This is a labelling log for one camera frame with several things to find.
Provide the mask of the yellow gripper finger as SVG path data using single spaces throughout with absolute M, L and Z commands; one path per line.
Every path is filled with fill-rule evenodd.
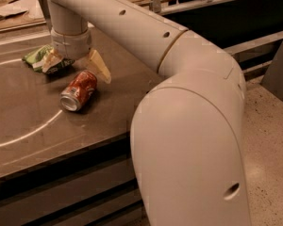
M 62 61 L 62 56 L 52 49 L 50 53 L 44 58 L 42 71 L 44 73 L 55 73 L 58 70 L 58 64 Z
M 86 56 L 85 67 L 91 71 L 98 79 L 102 80 L 106 84 L 111 82 L 111 74 L 106 66 L 104 59 L 99 52 L 95 49 L 91 49 Z

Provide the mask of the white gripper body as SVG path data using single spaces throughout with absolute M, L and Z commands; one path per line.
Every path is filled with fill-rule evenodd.
M 64 58 L 78 60 L 89 53 L 92 47 L 91 31 L 87 29 L 79 35 L 63 35 L 51 30 L 52 45 Z

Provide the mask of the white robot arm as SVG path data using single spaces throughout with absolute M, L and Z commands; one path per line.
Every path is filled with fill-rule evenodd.
M 239 64 L 188 28 L 126 0 L 48 0 L 64 57 L 92 23 L 162 77 L 131 122 L 131 155 L 151 226 L 252 226 L 241 147 Z

